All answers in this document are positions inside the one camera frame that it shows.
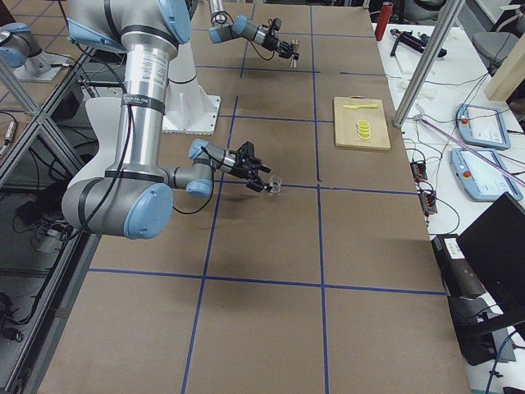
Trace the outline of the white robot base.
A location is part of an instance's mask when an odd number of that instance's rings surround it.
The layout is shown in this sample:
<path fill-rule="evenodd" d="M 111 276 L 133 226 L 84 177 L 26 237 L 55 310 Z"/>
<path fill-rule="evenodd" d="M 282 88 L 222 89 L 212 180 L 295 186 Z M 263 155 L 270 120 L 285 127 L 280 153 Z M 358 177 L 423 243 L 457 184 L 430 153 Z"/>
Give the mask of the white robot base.
<path fill-rule="evenodd" d="M 169 63 L 164 133 L 212 135 L 217 124 L 221 97 L 209 95 L 200 85 L 191 43 L 180 44 Z"/>

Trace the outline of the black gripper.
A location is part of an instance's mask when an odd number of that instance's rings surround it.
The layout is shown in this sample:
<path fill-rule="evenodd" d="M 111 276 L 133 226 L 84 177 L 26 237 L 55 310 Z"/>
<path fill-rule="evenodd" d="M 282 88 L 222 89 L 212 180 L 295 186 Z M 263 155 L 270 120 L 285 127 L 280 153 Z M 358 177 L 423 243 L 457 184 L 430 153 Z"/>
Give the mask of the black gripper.
<path fill-rule="evenodd" d="M 240 178 L 247 179 L 246 187 L 255 191 L 261 192 L 267 189 L 267 184 L 257 174 L 257 172 L 270 172 L 271 169 L 265 166 L 260 160 L 254 159 L 247 163 L 242 163 L 236 160 L 236 150 L 229 150 L 224 158 L 224 171 L 228 174 Z"/>
<path fill-rule="evenodd" d="M 279 40 L 274 34 L 267 33 L 262 42 L 262 46 L 270 52 L 278 52 L 281 58 L 292 57 L 292 46 L 286 41 Z"/>

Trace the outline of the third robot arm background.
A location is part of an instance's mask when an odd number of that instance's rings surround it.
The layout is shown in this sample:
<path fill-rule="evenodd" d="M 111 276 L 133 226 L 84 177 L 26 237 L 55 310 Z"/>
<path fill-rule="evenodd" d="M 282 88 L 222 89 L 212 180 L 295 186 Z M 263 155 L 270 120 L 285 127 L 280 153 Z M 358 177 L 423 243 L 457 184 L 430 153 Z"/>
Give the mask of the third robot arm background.
<path fill-rule="evenodd" d="M 29 26 L 20 22 L 1 27 L 1 60 L 23 82 L 51 82 L 71 66 L 65 55 L 45 52 Z"/>

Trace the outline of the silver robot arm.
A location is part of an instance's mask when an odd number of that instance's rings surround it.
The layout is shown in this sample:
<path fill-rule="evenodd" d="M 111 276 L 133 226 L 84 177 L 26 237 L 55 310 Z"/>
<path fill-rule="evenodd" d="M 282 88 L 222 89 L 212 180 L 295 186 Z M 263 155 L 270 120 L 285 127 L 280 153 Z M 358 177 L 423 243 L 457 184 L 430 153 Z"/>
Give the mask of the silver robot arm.
<path fill-rule="evenodd" d="M 209 198 L 215 171 L 243 179 L 251 190 L 270 190 L 251 143 L 227 151 L 205 140 L 189 149 L 189 168 L 168 170 L 158 162 L 166 113 L 168 71 L 189 42 L 189 12 L 183 1 L 71 1 L 70 36 L 78 44 L 126 55 L 118 127 L 98 133 L 98 153 L 78 172 L 62 198 L 62 212 L 77 231 L 150 239 L 168 224 L 173 192 Z"/>
<path fill-rule="evenodd" d="M 281 58 L 299 59 L 299 54 L 294 50 L 293 45 L 281 40 L 277 35 L 282 24 L 280 18 L 273 18 L 266 25 L 259 25 L 244 15 L 232 18 L 222 1 L 209 1 L 208 5 L 212 25 L 208 32 L 214 44 L 243 38 L 270 53 L 277 53 Z"/>

